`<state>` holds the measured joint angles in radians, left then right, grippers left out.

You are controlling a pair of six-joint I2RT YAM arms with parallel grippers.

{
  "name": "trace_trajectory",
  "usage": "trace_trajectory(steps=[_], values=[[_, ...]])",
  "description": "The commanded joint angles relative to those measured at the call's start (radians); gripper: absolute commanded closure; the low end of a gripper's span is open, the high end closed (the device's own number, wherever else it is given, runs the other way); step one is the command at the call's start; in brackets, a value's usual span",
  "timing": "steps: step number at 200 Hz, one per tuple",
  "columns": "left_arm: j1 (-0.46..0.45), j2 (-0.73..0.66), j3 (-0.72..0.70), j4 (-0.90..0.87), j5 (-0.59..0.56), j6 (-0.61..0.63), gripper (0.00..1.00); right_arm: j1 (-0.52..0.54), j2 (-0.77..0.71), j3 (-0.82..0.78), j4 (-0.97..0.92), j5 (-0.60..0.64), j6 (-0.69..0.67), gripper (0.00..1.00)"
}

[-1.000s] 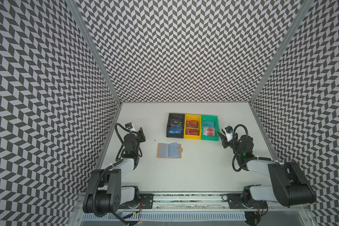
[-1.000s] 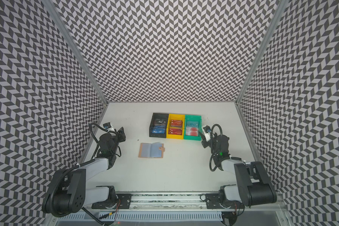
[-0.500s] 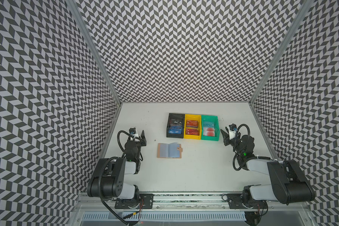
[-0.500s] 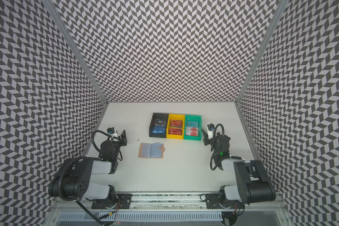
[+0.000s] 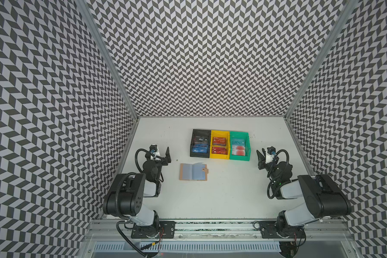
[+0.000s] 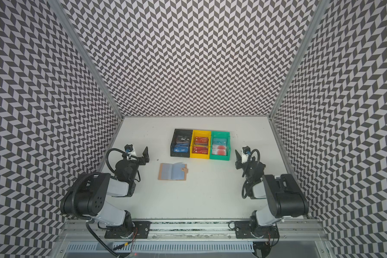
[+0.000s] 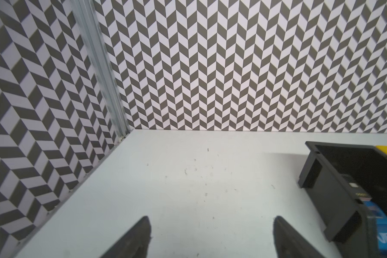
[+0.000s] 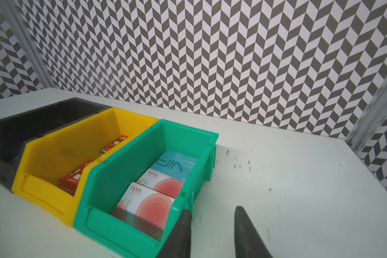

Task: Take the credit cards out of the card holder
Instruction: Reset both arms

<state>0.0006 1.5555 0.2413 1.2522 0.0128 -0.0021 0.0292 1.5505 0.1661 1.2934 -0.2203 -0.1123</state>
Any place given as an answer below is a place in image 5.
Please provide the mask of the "red VIP credit card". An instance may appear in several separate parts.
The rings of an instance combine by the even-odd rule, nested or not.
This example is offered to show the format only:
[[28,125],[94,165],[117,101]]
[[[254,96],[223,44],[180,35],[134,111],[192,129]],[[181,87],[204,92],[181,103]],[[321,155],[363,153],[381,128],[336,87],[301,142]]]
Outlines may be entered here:
[[212,144],[216,146],[226,146],[227,140],[224,137],[213,137]]

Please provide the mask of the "tan leather card holder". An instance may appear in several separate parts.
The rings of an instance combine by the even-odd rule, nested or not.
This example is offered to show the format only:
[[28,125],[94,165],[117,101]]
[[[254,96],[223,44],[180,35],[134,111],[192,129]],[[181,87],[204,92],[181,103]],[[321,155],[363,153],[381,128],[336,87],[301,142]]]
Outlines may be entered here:
[[207,181],[209,170],[204,163],[180,165],[179,180],[181,181]]

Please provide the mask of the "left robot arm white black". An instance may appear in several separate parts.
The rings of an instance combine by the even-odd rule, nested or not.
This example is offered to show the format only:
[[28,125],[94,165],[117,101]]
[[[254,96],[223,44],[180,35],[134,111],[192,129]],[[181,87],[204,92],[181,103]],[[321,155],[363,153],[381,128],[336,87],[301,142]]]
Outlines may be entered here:
[[145,198],[156,198],[161,192],[164,178],[162,167],[172,162],[169,148],[164,157],[160,155],[157,145],[149,149],[140,148],[134,156],[136,172],[116,175],[103,202],[105,215],[117,217],[125,224],[133,226],[133,239],[172,239],[175,234],[174,221],[161,221],[158,212],[148,208]]

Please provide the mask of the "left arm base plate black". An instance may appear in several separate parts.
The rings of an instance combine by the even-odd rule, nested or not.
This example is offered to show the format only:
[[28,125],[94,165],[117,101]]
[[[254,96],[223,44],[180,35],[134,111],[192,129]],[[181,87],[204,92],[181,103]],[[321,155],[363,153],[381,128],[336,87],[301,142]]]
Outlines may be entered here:
[[173,239],[176,222],[171,220],[160,220],[152,226],[134,225],[131,233],[132,239]]

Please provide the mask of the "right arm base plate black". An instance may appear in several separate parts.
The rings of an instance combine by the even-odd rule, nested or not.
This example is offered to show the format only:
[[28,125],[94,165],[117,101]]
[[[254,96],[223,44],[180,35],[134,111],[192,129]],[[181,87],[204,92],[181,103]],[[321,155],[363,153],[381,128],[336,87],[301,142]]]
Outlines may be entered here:
[[263,239],[305,239],[303,226],[289,226],[272,220],[258,221],[259,231]]

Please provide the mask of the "white red circle card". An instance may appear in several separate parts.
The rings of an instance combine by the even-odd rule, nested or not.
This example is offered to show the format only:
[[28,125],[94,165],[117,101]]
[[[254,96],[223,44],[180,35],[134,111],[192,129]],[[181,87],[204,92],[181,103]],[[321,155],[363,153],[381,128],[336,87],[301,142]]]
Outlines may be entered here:
[[233,156],[240,156],[240,157],[245,157],[246,156],[246,147],[245,146],[233,146],[231,147],[232,149],[232,155]]

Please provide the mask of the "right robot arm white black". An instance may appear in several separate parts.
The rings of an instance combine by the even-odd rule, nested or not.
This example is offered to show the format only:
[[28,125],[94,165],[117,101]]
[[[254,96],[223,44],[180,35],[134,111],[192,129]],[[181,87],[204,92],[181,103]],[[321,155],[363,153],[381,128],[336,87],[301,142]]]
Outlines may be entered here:
[[258,150],[257,157],[258,168],[267,171],[267,197],[270,200],[304,200],[292,209],[281,211],[275,220],[259,221],[257,229],[262,238],[305,238],[305,225],[351,214],[349,199],[329,175],[299,175],[292,179],[293,166],[284,149],[268,147]]

